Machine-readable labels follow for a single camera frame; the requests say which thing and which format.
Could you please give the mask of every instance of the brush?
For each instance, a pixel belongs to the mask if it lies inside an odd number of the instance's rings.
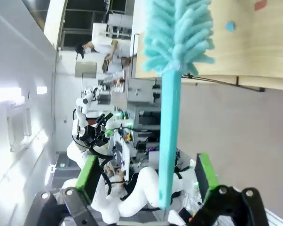
[[[198,76],[195,62],[214,63],[210,0],[148,0],[145,71],[162,76],[159,156],[159,204],[171,203],[180,112],[181,76]]]

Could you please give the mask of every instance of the cleaning brush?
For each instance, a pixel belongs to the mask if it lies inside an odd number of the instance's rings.
[[[145,71],[162,76],[159,156],[159,204],[171,203],[180,112],[181,76],[198,75],[195,62],[214,63],[210,0],[148,0],[144,54]]]

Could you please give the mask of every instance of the person in white shirt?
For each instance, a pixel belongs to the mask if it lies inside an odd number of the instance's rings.
[[[113,60],[114,55],[118,57],[130,57],[130,40],[98,36],[93,41],[76,46],[77,57],[78,54],[81,54],[82,59],[85,54],[91,53],[93,50],[101,54],[106,54],[102,64],[102,69],[105,71],[104,68]]]

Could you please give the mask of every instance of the black cap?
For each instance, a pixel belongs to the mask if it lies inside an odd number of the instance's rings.
[[[77,57],[78,57],[78,54],[81,54],[82,59],[84,59],[84,48],[83,48],[83,44],[82,43],[79,43],[76,46],[76,52],[77,52]]]

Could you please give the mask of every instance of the teal handle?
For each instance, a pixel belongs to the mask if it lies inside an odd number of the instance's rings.
[[[159,148],[159,206],[171,205],[180,112],[181,73],[168,71],[162,76]]]

